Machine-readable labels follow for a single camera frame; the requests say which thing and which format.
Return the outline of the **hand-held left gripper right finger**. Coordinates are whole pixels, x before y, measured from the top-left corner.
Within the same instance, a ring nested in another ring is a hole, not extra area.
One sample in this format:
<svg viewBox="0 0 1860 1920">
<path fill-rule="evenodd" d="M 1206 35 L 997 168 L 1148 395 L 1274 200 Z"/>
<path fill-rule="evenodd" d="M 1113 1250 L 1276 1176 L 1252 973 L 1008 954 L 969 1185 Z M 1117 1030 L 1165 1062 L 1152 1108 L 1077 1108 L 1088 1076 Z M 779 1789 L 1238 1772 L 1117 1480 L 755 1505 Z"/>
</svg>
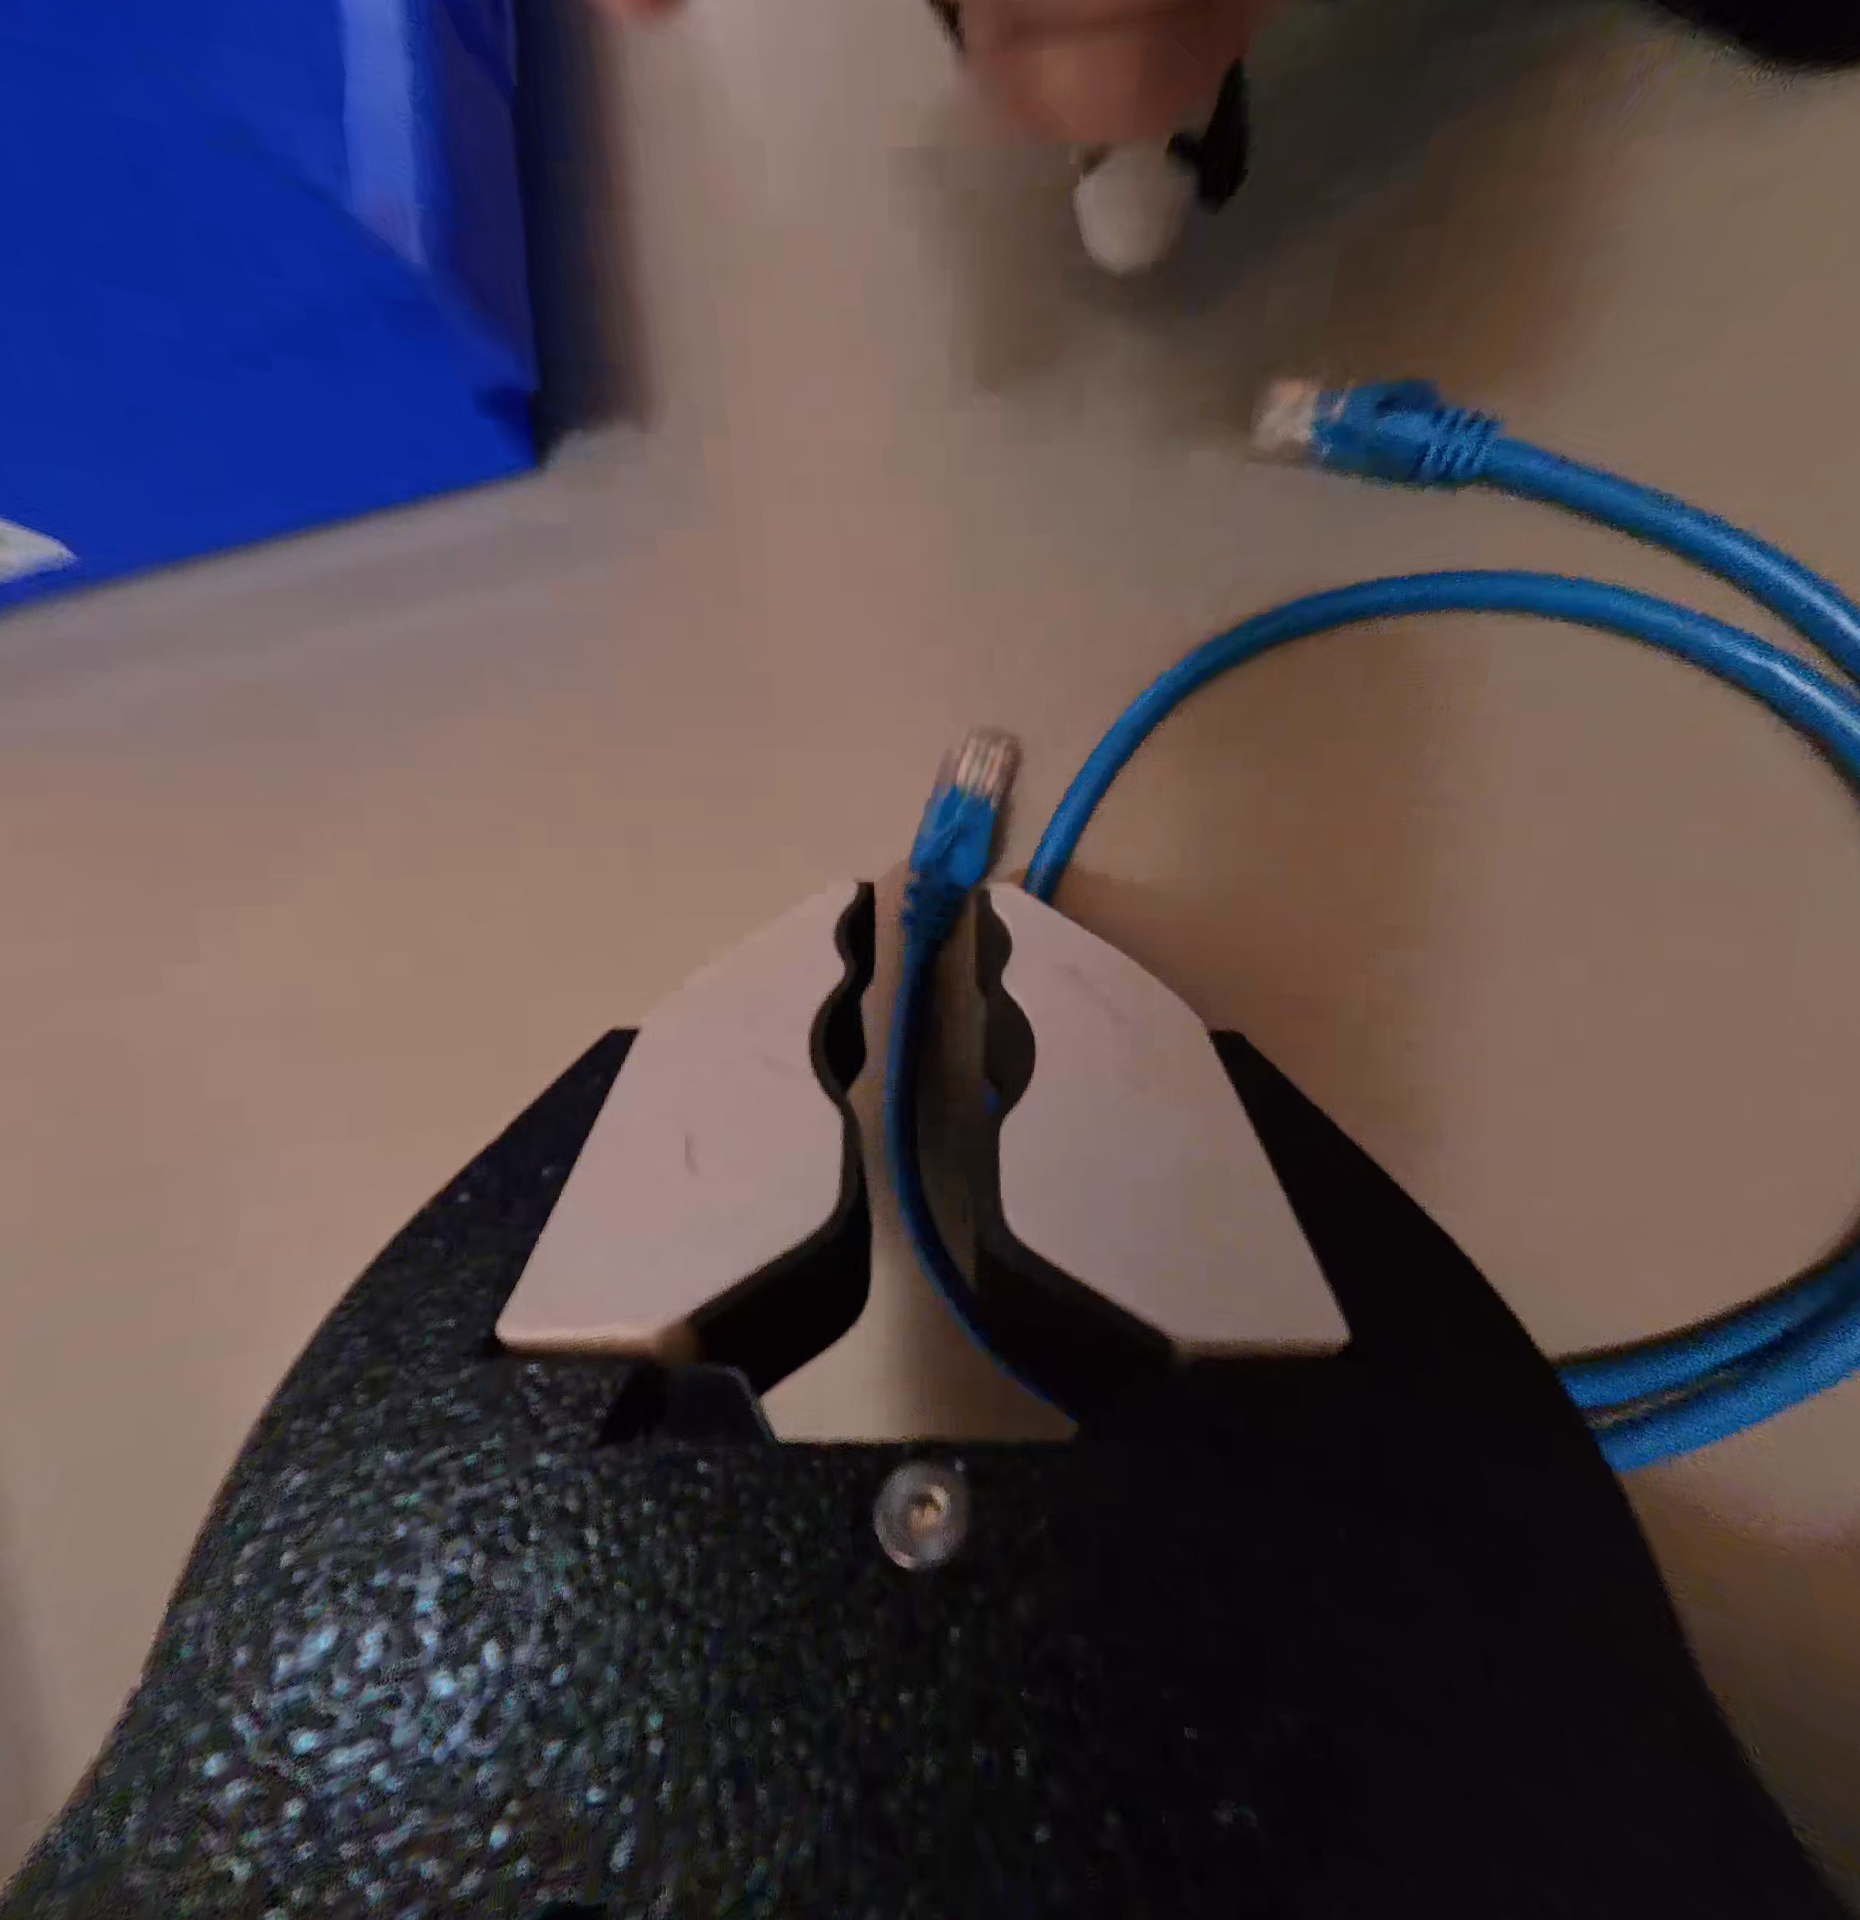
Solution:
<svg viewBox="0 0 1860 1920">
<path fill-rule="evenodd" d="M 1207 1362 L 1324 1359 L 1350 1322 L 1210 1027 L 1013 882 L 974 914 L 991 1344 L 1068 1419 Z"/>
</svg>

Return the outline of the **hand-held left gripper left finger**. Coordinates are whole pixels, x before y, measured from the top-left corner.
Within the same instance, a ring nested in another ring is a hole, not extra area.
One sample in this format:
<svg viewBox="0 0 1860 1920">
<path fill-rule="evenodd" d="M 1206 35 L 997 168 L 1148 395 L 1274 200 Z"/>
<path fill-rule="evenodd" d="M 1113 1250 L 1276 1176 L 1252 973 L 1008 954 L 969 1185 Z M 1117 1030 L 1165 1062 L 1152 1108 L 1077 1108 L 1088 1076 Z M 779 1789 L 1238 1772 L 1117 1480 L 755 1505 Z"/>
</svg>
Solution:
<svg viewBox="0 0 1860 1920">
<path fill-rule="evenodd" d="M 835 880 L 660 1003 L 499 1321 L 514 1355 L 709 1364 L 755 1394 L 869 1302 L 875 889 Z"/>
</svg>

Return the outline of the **person's right hand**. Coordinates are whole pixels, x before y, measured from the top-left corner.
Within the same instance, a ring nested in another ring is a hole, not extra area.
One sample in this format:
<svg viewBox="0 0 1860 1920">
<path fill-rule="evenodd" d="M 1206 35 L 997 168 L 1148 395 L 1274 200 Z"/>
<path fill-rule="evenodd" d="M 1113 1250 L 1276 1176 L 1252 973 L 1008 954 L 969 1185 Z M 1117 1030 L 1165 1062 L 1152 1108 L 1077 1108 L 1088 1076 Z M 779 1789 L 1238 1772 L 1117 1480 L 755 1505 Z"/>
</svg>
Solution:
<svg viewBox="0 0 1860 1920">
<path fill-rule="evenodd" d="M 1203 124 L 1274 3 L 950 3 L 931 10 L 1017 129 L 1110 145 Z"/>
</svg>

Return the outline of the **blue plastic bin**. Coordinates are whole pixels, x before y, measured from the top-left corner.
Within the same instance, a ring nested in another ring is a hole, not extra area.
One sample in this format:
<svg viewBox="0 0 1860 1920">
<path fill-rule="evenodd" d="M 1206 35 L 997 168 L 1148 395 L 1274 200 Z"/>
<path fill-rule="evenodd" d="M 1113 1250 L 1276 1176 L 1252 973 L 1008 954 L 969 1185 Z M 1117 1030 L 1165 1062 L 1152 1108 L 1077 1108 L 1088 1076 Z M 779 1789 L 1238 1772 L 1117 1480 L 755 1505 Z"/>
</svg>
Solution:
<svg viewBox="0 0 1860 1920">
<path fill-rule="evenodd" d="M 0 612 L 534 471 L 516 13 L 0 3 Z"/>
</svg>

